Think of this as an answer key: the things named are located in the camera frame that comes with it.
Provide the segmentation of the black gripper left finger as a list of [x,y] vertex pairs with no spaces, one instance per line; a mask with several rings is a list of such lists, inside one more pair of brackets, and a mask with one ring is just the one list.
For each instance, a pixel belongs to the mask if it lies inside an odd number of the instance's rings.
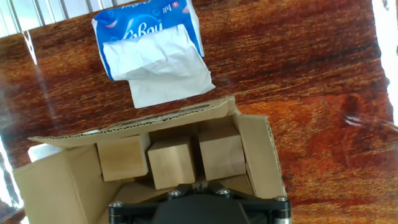
[[142,184],[126,184],[108,205],[108,223],[134,223],[138,216],[153,215],[161,203],[194,193],[192,184],[180,184],[165,190],[154,190]]

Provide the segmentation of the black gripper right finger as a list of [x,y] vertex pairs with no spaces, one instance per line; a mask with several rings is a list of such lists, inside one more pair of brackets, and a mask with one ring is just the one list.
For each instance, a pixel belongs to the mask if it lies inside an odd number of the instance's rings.
[[210,196],[215,208],[231,218],[233,223],[291,224],[291,202],[285,196],[258,198],[225,187],[221,182],[209,182],[204,193]]

